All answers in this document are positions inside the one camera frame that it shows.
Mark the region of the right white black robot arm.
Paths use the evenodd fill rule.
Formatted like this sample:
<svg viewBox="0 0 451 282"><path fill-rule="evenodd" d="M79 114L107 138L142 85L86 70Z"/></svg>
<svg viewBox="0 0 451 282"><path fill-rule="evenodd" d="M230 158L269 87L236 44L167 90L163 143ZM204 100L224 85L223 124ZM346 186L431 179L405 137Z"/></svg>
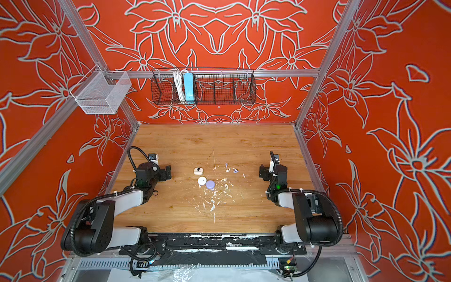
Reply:
<svg viewBox="0 0 451 282"><path fill-rule="evenodd" d="M290 188L288 168L274 152L270 152L269 166L260 166L259 177L269 182L267 200L294 212L294 223L277 228L279 242L330 247L341 241L344 224L335 203L324 192Z"/></svg>

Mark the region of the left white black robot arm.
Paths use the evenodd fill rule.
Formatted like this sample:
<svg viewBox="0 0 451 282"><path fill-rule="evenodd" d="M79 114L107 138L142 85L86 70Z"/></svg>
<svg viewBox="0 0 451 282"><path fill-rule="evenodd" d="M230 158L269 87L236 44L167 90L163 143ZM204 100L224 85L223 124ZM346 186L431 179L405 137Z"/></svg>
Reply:
<svg viewBox="0 0 451 282"><path fill-rule="evenodd" d="M121 191L80 201L62 236L62 250L88 257L124 248L127 255L137 257L152 247L146 227L115 227L115 218L157 195L157 184L172 178L171 166L161 167L157 154L146 154L137 146L129 147L126 153L134 179Z"/></svg>

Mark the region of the cream earbud charging case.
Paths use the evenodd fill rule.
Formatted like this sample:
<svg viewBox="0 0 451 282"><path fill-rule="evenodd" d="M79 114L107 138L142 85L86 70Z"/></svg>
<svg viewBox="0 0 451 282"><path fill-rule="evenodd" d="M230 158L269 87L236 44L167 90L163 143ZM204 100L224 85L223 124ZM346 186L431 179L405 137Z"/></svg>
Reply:
<svg viewBox="0 0 451 282"><path fill-rule="evenodd" d="M194 173L194 175L196 175L196 176L202 176L203 173L204 173L204 169L201 168L201 167L194 168L193 173Z"/></svg>

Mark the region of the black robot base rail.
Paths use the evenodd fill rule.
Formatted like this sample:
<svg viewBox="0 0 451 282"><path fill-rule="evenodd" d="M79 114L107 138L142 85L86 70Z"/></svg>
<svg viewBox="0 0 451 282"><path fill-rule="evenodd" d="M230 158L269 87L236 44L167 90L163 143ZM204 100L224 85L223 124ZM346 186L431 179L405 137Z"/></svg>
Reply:
<svg viewBox="0 0 451 282"><path fill-rule="evenodd" d="M306 255L298 243L284 243L274 233L154 233L150 246L126 246L122 256L134 256L148 262L134 261L136 270L195 267L236 267L280 269L288 259Z"/></svg>

